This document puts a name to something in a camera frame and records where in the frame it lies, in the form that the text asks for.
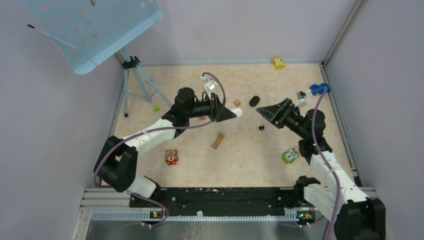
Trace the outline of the white earbud charging case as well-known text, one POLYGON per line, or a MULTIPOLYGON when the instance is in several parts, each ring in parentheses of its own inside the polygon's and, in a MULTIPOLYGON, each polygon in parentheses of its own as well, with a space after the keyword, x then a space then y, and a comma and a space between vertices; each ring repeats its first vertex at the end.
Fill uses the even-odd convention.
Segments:
POLYGON ((243 110, 241 108, 234 108, 231 111, 236 115, 236 118, 239 118, 243 115, 243 110))

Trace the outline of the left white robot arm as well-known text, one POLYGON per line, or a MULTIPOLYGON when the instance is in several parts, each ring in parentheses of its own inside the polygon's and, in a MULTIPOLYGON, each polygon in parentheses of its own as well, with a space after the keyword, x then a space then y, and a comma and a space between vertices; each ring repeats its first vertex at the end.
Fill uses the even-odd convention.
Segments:
POLYGON ((192 129, 190 119, 208 117, 210 122, 222 122, 241 117, 239 107, 228 109, 218 95, 211 93, 198 100, 192 88, 178 90, 174 104, 151 126, 124 138, 110 136, 103 145, 94 167, 94 177, 100 178, 118 193, 141 196, 149 207, 160 202, 159 185, 146 176, 137 174, 138 158, 157 145, 175 139, 192 129))

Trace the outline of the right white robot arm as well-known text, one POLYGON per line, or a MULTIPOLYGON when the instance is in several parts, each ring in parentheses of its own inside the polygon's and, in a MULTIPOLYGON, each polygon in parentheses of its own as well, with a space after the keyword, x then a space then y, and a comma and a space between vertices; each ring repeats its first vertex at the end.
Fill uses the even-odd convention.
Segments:
POLYGON ((289 98, 258 107, 256 111, 278 129, 288 128, 301 139, 300 155, 324 180, 326 186, 301 176, 293 192, 299 206, 309 203, 328 220, 325 239, 384 240, 386 208, 379 198, 371 198, 341 167, 324 137, 326 115, 314 108, 302 116, 289 98))

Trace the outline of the black oval charging case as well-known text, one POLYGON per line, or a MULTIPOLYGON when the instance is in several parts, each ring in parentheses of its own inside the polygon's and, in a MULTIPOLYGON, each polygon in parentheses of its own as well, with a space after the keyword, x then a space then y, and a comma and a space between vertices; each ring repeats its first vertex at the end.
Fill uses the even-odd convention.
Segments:
POLYGON ((250 99, 250 101, 249 101, 249 105, 251 106, 251 107, 255 107, 255 106, 257 106, 258 105, 258 103, 260 102, 260 97, 259 96, 257 96, 257 95, 254 95, 251 99, 250 99))

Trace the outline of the small wooden cube far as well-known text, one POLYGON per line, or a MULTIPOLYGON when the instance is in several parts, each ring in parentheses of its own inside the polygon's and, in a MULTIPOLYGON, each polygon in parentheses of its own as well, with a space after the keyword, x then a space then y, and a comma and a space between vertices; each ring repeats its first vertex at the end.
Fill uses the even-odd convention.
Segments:
POLYGON ((233 101, 233 104, 234 104, 236 107, 238 107, 238 106, 240 106, 240 105, 241 105, 241 101, 240 101, 239 99, 235 99, 235 100, 233 101))

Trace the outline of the wooden arch block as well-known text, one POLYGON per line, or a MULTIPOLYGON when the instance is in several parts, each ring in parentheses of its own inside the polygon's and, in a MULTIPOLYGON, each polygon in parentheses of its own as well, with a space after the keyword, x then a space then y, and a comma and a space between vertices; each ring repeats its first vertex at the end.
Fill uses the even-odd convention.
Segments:
POLYGON ((215 141, 211 144, 211 147, 215 150, 218 149, 218 147, 221 145, 223 139, 225 138, 225 135, 223 133, 218 133, 216 136, 215 141))

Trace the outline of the green owl number block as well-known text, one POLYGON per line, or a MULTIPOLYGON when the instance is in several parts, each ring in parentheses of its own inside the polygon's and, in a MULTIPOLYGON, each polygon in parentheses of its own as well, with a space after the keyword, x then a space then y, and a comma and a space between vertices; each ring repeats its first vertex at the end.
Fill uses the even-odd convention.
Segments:
POLYGON ((290 148, 289 150, 285 151, 281 156, 281 160, 285 164, 292 164, 298 158, 299 153, 295 150, 295 148, 290 148))

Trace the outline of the blue toy car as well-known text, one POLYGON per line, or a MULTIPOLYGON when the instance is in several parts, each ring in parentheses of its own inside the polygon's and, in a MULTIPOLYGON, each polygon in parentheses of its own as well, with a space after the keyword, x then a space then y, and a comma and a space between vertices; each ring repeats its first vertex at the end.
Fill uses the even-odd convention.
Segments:
POLYGON ((318 96, 322 94, 329 94, 331 92, 331 87, 326 82, 323 82, 311 85, 309 90, 313 96, 318 96))

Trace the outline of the yellow toy car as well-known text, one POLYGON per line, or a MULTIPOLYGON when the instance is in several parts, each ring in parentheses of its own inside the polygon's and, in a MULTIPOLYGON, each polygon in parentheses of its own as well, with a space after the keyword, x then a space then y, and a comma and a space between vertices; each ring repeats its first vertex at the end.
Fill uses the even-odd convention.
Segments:
POLYGON ((285 63, 279 57, 276 57, 272 60, 272 64, 276 70, 283 69, 285 67, 285 63))

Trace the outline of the red owl number block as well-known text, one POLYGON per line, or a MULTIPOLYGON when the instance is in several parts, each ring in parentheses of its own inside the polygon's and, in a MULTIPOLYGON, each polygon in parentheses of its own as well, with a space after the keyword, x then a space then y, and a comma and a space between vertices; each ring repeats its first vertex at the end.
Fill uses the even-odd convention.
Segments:
POLYGON ((169 149, 165 151, 165 162, 168 166, 176 165, 178 162, 178 151, 176 149, 169 149))

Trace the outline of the light blue tripod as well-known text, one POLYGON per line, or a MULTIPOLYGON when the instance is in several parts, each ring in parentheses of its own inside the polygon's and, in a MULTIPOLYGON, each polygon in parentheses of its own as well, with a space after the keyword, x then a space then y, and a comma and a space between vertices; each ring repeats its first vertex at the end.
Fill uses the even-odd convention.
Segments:
POLYGON ((171 107, 171 101, 159 89, 154 81, 146 74, 141 67, 141 61, 136 55, 130 55, 125 47, 122 47, 118 53, 122 56, 123 62, 123 100, 124 100, 124 117, 129 116, 129 96, 135 96, 141 99, 146 99, 151 102, 155 95, 159 95, 166 104, 171 107), (130 92, 129 80, 133 76, 141 90, 141 93, 130 92))

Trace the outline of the light blue perforated stand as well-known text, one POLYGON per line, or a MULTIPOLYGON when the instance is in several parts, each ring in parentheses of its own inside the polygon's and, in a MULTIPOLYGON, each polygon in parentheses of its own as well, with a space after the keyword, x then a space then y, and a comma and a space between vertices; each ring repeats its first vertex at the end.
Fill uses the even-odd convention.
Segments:
POLYGON ((26 0, 72 71, 85 75, 164 14, 156 0, 26 0))

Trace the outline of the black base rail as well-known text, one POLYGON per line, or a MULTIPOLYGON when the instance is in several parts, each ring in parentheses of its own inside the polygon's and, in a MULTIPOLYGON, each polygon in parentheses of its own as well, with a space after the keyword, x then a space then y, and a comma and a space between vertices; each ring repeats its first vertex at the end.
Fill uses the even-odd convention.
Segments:
POLYGON ((206 217, 283 216, 300 207, 291 187, 168 187, 151 199, 167 207, 171 217, 199 211, 206 217))

